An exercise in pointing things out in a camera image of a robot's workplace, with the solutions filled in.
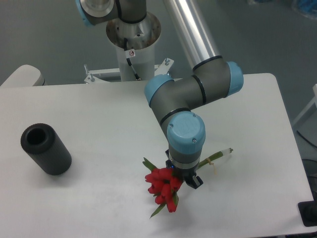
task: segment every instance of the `gray floor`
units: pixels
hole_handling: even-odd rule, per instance
[[[291,9],[291,0],[248,5],[245,0],[198,0],[227,61],[244,73],[276,76],[290,120],[313,97],[317,83],[317,20]],[[156,63],[175,60],[172,76],[191,73],[161,0],[148,0],[148,11],[162,24]],[[117,67],[105,24],[84,26],[74,0],[0,1],[0,84],[23,64],[38,68],[49,85],[82,83],[89,69]],[[317,114],[300,128],[317,144]],[[296,136],[303,158],[317,151]]]

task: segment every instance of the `silver aluminum tube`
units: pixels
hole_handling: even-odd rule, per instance
[[[164,0],[192,68],[220,53],[195,0]]]

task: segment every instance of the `flower stem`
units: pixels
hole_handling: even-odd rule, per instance
[[[219,159],[222,156],[230,154],[232,151],[233,151],[233,149],[229,148],[229,149],[221,150],[221,151],[219,151],[217,153],[214,153],[213,155],[210,155],[208,158],[206,158],[203,161],[199,162],[197,169],[200,169],[202,166],[204,166],[206,164],[209,164],[209,162],[211,162],[213,160]]]

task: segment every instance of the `black rubber tube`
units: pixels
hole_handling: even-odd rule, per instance
[[[60,175],[71,165],[71,156],[54,129],[43,123],[28,127],[21,136],[23,150],[49,175]]]

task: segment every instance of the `green stem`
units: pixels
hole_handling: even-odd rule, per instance
[[[206,164],[209,164],[209,160],[210,161],[213,161],[213,160],[216,160],[216,159],[219,159],[223,156],[223,151],[219,151],[217,153],[214,153],[213,155],[210,155],[208,158],[204,159],[203,161],[200,161],[199,164],[198,164],[198,168],[197,169],[200,169],[202,166],[206,165]]]

